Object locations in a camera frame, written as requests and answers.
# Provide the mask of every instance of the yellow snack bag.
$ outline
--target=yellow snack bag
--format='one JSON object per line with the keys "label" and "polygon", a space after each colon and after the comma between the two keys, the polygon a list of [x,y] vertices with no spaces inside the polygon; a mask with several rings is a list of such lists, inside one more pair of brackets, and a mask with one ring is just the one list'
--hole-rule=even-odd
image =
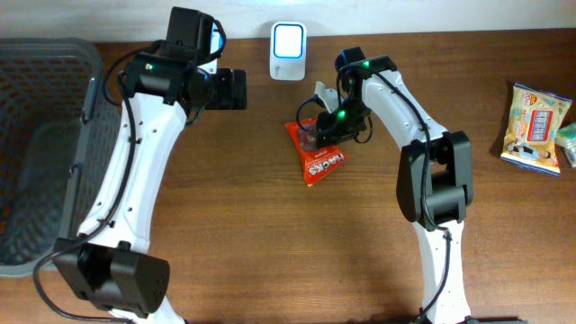
{"label": "yellow snack bag", "polygon": [[516,83],[500,157],[519,167],[558,176],[554,138],[571,104],[572,99]]}

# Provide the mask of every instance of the white wall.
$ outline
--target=white wall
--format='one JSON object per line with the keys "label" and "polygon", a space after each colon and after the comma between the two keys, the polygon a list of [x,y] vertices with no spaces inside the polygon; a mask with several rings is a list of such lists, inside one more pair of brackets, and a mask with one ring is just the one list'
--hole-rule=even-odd
{"label": "white wall", "polygon": [[575,0],[2,0],[0,37],[164,39],[173,5],[222,21],[230,38],[295,20],[310,36],[576,27]]}

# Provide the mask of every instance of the gray plastic bin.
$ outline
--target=gray plastic bin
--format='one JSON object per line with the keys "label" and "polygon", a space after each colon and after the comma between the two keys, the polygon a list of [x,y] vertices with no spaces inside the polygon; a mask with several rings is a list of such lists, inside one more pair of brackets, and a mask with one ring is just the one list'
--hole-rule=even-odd
{"label": "gray plastic bin", "polygon": [[84,40],[0,40],[1,276],[31,274],[94,203],[120,123],[102,69]]}

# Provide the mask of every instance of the red snack packet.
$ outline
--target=red snack packet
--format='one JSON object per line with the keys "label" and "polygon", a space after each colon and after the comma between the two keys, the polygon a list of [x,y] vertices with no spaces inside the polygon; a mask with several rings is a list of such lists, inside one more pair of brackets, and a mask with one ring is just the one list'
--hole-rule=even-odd
{"label": "red snack packet", "polygon": [[[307,130],[312,131],[316,127],[316,118],[301,121],[301,124]],[[336,145],[316,149],[314,137],[301,130],[297,122],[289,122],[284,126],[290,133],[298,153],[300,153],[304,169],[304,182],[307,186],[316,184],[348,159],[348,155],[344,154]]]}

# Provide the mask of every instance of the wooden tabletop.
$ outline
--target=wooden tabletop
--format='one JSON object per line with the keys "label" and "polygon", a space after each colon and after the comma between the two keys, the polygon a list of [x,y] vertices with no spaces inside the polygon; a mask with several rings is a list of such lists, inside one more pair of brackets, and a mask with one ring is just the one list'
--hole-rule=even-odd
{"label": "wooden tabletop", "polygon": [[[141,45],[98,47],[110,65]],[[269,40],[230,40],[219,65],[247,70],[248,109],[205,112],[182,133],[154,210],[149,253],[170,262],[176,311],[244,323],[417,314],[419,246],[396,202],[400,152],[386,129],[376,120],[370,143],[342,144],[350,159],[311,188],[284,129],[316,81],[334,85],[334,58],[354,46],[388,54],[427,112],[472,141],[462,251],[472,315],[576,321],[576,171],[560,149],[557,178],[499,159],[514,82],[576,97],[575,30],[310,38],[301,82],[270,78]],[[104,315],[59,274],[42,277],[67,310]],[[2,323],[72,322],[41,302],[30,277],[0,279],[0,296]]]}

